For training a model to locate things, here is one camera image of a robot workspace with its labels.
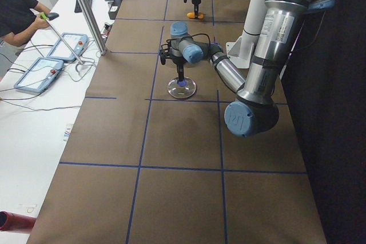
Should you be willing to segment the person's hand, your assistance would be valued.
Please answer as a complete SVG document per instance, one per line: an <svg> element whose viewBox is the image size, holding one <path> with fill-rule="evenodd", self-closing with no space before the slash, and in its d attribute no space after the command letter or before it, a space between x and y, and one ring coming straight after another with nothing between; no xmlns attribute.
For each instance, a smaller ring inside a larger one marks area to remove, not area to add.
<svg viewBox="0 0 366 244"><path fill-rule="evenodd" d="M33 27L36 30L39 29L46 29L48 27L50 27L49 23L47 20L43 19L39 14L36 16L36 19L33 22Z"/></svg>

